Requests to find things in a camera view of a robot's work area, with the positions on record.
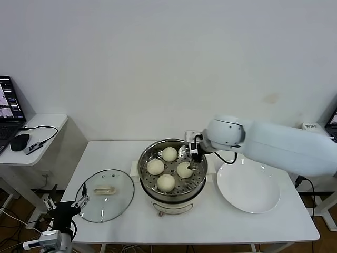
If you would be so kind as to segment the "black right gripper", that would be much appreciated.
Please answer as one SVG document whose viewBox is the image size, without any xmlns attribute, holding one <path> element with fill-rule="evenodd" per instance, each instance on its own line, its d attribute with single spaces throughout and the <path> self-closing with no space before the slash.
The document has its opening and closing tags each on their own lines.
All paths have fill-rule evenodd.
<svg viewBox="0 0 337 253">
<path fill-rule="evenodd" d="M 190 164 L 187 166 L 187 169 L 191 171 L 197 170 L 197 164 L 196 163 L 201 163 L 202 162 L 202 157 L 203 157 L 203 152 L 200 147 L 200 143 L 190 143 L 190 148 L 189 146 L 181 146 L 178 149 L 178 155 L 179 156 L 189 156 L 191 155 L 192 161 Z"/>
</svg>

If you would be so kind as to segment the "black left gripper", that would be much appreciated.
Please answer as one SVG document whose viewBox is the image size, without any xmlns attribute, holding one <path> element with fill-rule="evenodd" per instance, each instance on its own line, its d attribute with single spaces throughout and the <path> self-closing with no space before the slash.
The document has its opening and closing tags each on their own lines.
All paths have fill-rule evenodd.
<svg viewBox="0 0 337 253">
<path fill-rule="evenodd" d="M 86 183 L 82 184 L 81 197 L 74 201 L 59 202 L 55 204 L 57 184 L 54 185 L 47 197 L 43 197 L 43 202 L 53 218 L 52 230 L 69 232 L 72 218 L 81 212 L 89 201 Z"/>
</svg>

